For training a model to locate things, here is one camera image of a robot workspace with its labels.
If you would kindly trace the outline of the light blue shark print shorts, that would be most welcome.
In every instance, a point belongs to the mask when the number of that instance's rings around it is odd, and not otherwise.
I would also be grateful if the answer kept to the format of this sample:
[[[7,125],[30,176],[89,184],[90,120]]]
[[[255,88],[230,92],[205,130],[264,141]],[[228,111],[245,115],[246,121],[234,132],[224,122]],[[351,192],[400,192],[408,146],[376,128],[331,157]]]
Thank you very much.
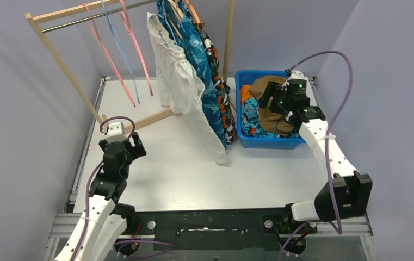
[[[258,106],[258,100],[249,97],[241,103],[242,133],[250,138],[300,138],[281,114]]]

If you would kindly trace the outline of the white shorts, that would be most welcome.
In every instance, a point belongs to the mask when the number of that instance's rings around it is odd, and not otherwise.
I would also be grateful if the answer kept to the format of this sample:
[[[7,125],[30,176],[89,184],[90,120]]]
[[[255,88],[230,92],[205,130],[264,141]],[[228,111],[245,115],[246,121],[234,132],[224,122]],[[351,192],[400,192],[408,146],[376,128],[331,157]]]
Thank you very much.
[[[205,85],[196,75],[182,47],[175,44],[158,15],[147,13],[147,30],[155,57],[160,104],[181,114],[204,149],[218,165],[229,164],[223,143],[203,112],[201,99]]]

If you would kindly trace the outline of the light blue hanger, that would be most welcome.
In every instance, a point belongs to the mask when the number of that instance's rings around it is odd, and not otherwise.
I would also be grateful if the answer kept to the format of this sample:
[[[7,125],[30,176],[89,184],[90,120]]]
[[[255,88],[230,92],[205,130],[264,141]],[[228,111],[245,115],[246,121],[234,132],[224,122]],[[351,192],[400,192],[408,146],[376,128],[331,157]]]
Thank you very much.
[[[180,48],[180,33],[178,29],[176,28],[175,24],[172,22],[172,20],[169,17],[169,14],[167,13],[167,9],[165,7],[165,4],[168,1],[157,1],[157,16],[161,22],[161,24],[164,26],[164,28],[169,32],[170,38],[175,42],[177,48]]]
[[[117,48],[118,48],[118,50],[119,50],[119,52],[120,52],[120,54],[121,54],[121,56],[122,56],[122,58],[124,60],[124,63],[126,65],[128,71],[129,71],[129,73],[130,73],[130,75],[132,77],[133,84],[134,84],[134,89],[135,89],[135,94],[136,94],[136,97],[137,97],[137,102],[138,102],[138,104],[140,104],[139,91],[138,91],[138,87],[137,87],[137,84],[136,84],[135,75],[134,75],[133,70],[131,68],[131,65],[129,63],[129,60],[127,58],[127,55],[125,53],[125,50],[124,50],[124,48],[123,48],[123,46],[121,44],[121,41],[120,41],[120,39],[118,37],[118,34],[117,34],[117,32],[116,32],[116,30],[114,28],[113,21],[112,21],[112,19],[109,16],[109,13],[107,11],[107,8],[106,8],[106,5],[104,3],[104,0],[101,0],[101,4],[102,4],[102,8],[104,10],[104,13],[105,13],[105,16],[106,16],[108,25],[109,25],[109,29],[110,29],[111,34],[113,36],[113,39],[114,39],[114,41],[115,41],[115,43],[117,45]]]

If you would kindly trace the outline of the thick pink hanger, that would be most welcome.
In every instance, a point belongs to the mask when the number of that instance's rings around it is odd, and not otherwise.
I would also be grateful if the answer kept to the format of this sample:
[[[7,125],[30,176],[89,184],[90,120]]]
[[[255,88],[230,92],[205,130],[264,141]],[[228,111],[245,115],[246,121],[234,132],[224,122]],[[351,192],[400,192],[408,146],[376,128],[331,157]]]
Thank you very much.
[[[150,79],[150,76],[149,76],[149,73],[148,73],[148,70],[147,70],[147,66],[146,66],[146,62],[145,62],[144,56],[143,56],[143,54],[141,52],[141,49],[140,49],[138,40],[135,37],[135,34],[134,34],[133,29],[132,29],[131,23],[129,21],[129,16],[128,16],[128,13],[127,13],[127,9],[126,9],[125,3],[124,3],[123,0],[119,0],[119,2],[121,4],[121,6],[122,6],[121,17],[122,17],[122,20],[123,20],[123,25],[124,25],[124,27],[125,27],[125,29],[127,31],[127,34],[129,36],[129,38],[131,39],[131,41],[133,43],[133,46],[135,48],[135,51],[136,51],[136,53],[137,53],[137,55],[139,57],[139,60],[140,60],[141,65],[143,67],[143,72],[144,72],[144,75],[145,75],[145,78],[146,78],[146,81],[147,81],[147,85],[148,85],[148,89],[149,89],[149,92],[150,92],[150,96],[153,97],[153,95],[154,95],[154,93],[153,93],[153,87],[152,87],[151,79]]]

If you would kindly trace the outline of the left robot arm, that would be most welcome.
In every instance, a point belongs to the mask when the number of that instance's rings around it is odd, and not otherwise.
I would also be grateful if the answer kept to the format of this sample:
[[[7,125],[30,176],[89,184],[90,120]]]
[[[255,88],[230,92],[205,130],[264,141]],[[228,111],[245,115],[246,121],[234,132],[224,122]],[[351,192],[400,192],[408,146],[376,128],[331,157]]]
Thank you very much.
[[[130,136],[108,133],[99,142],[102,161],[86,185],[85,207],[66,245],[55,260],[105,260],[123,232],[137,225],[133,206],[120,204],[127,186],[129,166],[145,156],[136,132]]]

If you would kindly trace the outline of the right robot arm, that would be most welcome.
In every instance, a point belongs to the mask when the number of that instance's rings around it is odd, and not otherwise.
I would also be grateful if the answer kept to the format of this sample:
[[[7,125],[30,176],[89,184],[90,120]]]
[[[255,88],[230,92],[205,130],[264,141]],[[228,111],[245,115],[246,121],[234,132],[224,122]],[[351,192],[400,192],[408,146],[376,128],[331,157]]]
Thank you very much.
[[[290,204],[282,225],[296,232],[304,221],[336,221],[363,216],[372,190],[370,175],[359,173],[350,163],[329,131],[322,110],[310,104],[303,79],[283,84],[269,81],[259,107],[281,115],[310,147],[313,156],[327,174],[328,181],[313,200]]]

